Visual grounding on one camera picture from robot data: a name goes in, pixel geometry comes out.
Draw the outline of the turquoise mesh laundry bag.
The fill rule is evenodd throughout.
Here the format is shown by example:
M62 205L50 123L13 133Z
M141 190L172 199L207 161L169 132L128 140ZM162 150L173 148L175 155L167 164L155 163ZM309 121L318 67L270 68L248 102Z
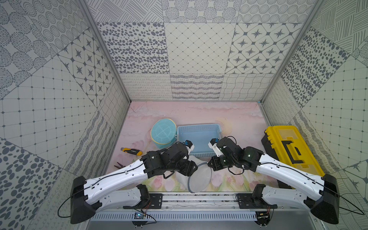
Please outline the turquoise mesh laundry bag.
M172 146L176 140L177 126L168 118L157 121L150 131L151 140L158 149Z

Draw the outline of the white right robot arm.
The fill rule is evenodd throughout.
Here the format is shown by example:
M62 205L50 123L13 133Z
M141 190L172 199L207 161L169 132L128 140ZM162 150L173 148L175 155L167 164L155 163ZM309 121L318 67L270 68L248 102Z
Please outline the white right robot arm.
M306 209L326 223L338 224L340 194L332 175L304 172L254 147L241 148L229 138L212 139L209 147L215 152L208 163L214 171L236 167L270 176L290 186L283 189L260 185L255 194L268 205Z

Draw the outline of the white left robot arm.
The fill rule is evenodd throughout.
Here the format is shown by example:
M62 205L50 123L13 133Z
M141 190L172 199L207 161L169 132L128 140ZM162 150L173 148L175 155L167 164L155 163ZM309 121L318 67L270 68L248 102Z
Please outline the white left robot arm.
M187 140L176 142L167 149L149 151L139 160L97 178L83 176L73 180L71 187L71 224L79 224L92 218L97 212L113 207L143 209L150 202L150 195L142 182L166 172L191 176L198 166L189 159L195 148Z

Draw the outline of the white mesh laundry bag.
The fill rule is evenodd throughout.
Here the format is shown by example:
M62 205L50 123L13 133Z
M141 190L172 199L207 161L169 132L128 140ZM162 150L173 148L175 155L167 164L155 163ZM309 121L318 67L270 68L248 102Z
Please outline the white mesh laundry bag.
M203 192L211 181L212 169L208 167L207 162L195 156L190 155L189 160L195 162L198 169L191 176L184 176L176 172L176 180L190 193Z

